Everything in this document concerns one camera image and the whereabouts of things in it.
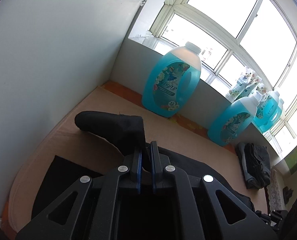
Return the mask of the black pants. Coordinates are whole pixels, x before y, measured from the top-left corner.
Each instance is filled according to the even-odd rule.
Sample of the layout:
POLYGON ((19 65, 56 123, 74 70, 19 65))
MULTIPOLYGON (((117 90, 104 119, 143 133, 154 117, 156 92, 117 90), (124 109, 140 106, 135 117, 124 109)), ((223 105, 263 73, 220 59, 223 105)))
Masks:
MULTIPOLYGON (((184 239, 173 182, 164 179, 153 188, 150 143, 140 116, 84 111, 75 117, 82 131, 102 137, 124 156, 142 154, 140 190, 119 183, 111 239, 184 239)), ((236 193, 208 165, 158 147, 163 164, 189 176, 205 239, 246 239, 254 206, 236 193)), ((104 176, 83 176, 56 198, 22 230, 28 239, 90 239, 89 234, 104 176)))

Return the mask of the folded dark clothes stack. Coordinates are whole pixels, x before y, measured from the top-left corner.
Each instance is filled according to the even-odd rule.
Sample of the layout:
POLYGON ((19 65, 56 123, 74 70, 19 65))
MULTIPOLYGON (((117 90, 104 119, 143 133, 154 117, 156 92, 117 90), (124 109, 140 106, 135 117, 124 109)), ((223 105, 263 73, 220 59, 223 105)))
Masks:
POLYGON ((270 156, 266 146, 240 142, 235 147, 247 189, 262 189, 270 184, 270 156))

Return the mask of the orange floral bed sheet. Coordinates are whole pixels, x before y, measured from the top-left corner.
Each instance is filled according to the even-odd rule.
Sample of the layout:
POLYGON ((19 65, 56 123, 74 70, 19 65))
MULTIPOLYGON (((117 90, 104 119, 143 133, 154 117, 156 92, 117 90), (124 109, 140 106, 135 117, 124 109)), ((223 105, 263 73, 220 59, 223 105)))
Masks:
POLYGON ((232 146, 222 147, 211 142, 205 128, 182 115, 164 118, 144 109, 138 105, 140 95, 125 86, 108 81, 97 90, 104 100, 102 109, 105 112, 141 116, 148 141, 156 140, 164 148, 205 162, 212 158, 221 160, 237 157, 232 146))

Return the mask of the large blue detergent bottle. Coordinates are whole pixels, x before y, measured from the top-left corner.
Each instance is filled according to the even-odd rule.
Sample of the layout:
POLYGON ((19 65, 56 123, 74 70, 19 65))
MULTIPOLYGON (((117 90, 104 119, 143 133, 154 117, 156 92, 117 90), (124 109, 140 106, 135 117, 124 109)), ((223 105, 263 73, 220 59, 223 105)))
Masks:
POLYGON ((201 49, 191 42, 165 54, 154 66, 146 82, 142 105, 153 113, 171 117, 195 91, 202 69, 201 49))

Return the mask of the white floral bottle on sill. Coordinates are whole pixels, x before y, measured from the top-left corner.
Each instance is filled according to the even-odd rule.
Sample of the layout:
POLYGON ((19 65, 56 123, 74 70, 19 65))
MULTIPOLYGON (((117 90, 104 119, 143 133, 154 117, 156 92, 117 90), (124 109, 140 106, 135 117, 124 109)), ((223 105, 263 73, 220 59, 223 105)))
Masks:
POLYGON ((225 98, 234 102, 244 96, 248 96, 262 78, 251 68, 246 68, 236 82, 228 90, 225 98))

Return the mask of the white window frame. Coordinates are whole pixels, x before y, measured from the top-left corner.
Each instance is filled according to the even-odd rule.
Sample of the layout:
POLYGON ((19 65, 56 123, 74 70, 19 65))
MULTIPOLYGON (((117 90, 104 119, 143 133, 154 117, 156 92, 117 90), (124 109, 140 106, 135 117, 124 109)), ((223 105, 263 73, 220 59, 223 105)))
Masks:
POLYGON ((225 93, 251 68, 284 101, 264 133, 284 159, 297 145, 297 31, 277 0, 142 0, 129 39, 161 54, 199 46, 201 77, 225 93))

